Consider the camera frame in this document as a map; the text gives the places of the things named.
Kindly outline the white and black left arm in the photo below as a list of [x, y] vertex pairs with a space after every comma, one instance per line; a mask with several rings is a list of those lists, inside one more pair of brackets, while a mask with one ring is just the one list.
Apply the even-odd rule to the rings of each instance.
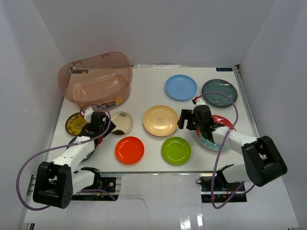
[[33, 201], [65, 209], [72, 197], [82, 190], [97, 191], [101, 187], [100, 171], [93, 167], [79, 169], [89, 159], [103, 138], [116, 126], [105, 112], [92, 112], [79, 136], [51, 162], [42, 162], [36, 174]]

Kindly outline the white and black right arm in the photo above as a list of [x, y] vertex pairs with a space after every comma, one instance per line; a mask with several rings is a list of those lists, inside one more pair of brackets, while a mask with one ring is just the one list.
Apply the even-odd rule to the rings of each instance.
[[216, 144], [239, 153], [244, 159], [240, 165], [225, 166], [216, 173], [217, 187], [228, 191], [234, 183], [252, 182], [258, 187], [287, 174], [287, 166], [275, 143], [268, 136], [260, 138], [241, 134], [227, 126], [214, 122], [210, 108], [197, 105], [193, 110], [181, 110], [178, 128], [199, 131], [202, 136]]

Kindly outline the beige plastic plate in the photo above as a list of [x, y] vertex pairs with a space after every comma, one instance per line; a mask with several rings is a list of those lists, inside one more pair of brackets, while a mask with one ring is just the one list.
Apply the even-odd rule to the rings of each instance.
[[143, 116], [144, 128], [152, 135], [166, 137], [177, 129], [178, 115], [174, 109], [166, 105], [149, 108]]

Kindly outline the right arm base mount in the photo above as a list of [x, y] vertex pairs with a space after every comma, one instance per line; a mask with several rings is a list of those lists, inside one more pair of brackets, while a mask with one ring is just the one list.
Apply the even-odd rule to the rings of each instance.
[[[196, 180], [196, 184], [200, 186], [201, 189], [201, 200], [202, 203], [211, 203], [211, 176], [203, 176]], [[214, 199], [218, 204], [222, 204], [227, 200], [231, 194], [239, 187], [240, 183], [230, 183], [225, 184], [219, 180], [214, 181]], [[244, 203], [247, 202], [247, 196], [244, 194], [246, 191], [245, 186], [243, 185], [239, 191], [233, 196], [229, 201], [230, 203]]]

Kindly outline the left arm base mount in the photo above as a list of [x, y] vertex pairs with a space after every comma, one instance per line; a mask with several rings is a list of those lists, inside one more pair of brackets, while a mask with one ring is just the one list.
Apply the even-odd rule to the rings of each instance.
[[113, 197], [111, 198], [108, 194], [103, 192], [89, 192], [80, 193], [72, 197], [73, 201], [116, 201], [118, 199], [121, 189], [121, 177], [102, 177], [100, 190], [104, 190], [110, 193]]

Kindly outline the orange plastic plate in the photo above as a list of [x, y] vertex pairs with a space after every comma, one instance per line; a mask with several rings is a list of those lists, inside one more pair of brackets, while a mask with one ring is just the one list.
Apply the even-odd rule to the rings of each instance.
[[115, 156], [123, 164], [135, 164], [144, 155], [143, 142], [137, 137], [125, 137], [115, 147]]

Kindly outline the lime green plastic plate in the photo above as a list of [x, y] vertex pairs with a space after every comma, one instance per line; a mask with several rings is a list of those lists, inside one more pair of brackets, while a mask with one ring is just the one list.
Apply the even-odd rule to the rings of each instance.
[[190, 159], [191, 147], [184, 138], [171, 137], [163, 142], [161, 154], [169, 164], [182, 165]]

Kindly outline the cream plate with black flowers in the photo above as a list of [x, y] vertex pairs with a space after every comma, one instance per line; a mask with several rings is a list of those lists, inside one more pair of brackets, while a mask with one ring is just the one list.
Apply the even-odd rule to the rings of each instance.
[[112, 134], [125, 135], [133, 128], [133, 118], [128, 112], [118, 111], [111, 117], [111, 121], [116, 125], [112, 130]]

